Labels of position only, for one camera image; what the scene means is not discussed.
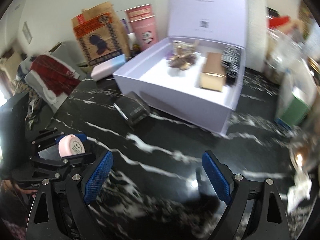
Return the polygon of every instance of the box lid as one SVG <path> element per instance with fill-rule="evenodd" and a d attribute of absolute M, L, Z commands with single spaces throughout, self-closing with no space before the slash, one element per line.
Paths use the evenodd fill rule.
<path fill-rule="evenodd" d="M 245 48 L 246 0 L 170 0 L 168 34 Z"/>

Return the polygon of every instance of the gold box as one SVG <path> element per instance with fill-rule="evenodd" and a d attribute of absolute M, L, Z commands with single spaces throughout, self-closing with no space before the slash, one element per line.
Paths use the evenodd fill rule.
<path fill-rule="evenodd" d="M 210 90 L 222 91 L 226 84 L 226 72 L 221 65 L 220 53 L 208 53 L 207 62 L 200 74 L 200 87 Z"/>

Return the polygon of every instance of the open gift box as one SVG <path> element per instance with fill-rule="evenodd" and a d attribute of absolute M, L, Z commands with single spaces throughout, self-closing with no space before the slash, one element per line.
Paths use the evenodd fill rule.
<path fill-rule="evenodd" d="M 247 13 L 245 0 L 170 0 L 168 37 L 137 55 L 114 73 L 123 94 L 134 91 L 148 105 L 214 133 L 225 134 L 244 76 Z M 189 70 L 168 66 L 172 41 L 200 41 L 201 55 Z M 222 53 L 227 45 L 241 49 L 234 85 L 222 92 L 202 89 L 199 75 L 207 52 Z"/>

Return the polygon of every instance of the red paper cup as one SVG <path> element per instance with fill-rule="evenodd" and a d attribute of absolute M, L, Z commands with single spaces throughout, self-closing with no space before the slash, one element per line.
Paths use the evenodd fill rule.
<path fill-rule="evenodd" d="M 128 10 L 125 10 L 129 22 L 140 20 L 153 16 L 151 4 L 137 6 Z"/>
<path fill-rule="evenodd" d="M 141 50 L 145 50 L 158 42 L 155 16 L 129 22 L 140 43 Z"/>

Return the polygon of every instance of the marble countertop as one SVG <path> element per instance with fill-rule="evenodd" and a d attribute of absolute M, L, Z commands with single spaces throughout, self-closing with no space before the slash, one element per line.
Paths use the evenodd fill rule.
<path fill-rule="evenodd" d="M 233 173 L 256 181 L 273 179 L 287 206 L 294 175 L 287 146 L 298 131 L 273 122 L 277 93 L 278 86 L 246 70 L 227 135 L 217 136 L 156 109 L 131 129 L 112 104 L 112 97 L 121 94 L 115 80 L 85 79 L 48 127 L 84 132 L 97 154 L 112 151 L 113 168 L 96 202 L 89 205 L 108 239 L 207 239 L 226 205 L 218 200 L 202 168 L 206 150 Z M 288 215 L 291 239 L 308 221 L 317 187 L 311 195 Z M 250 205 L 235 239 L 244 233 Z"/>

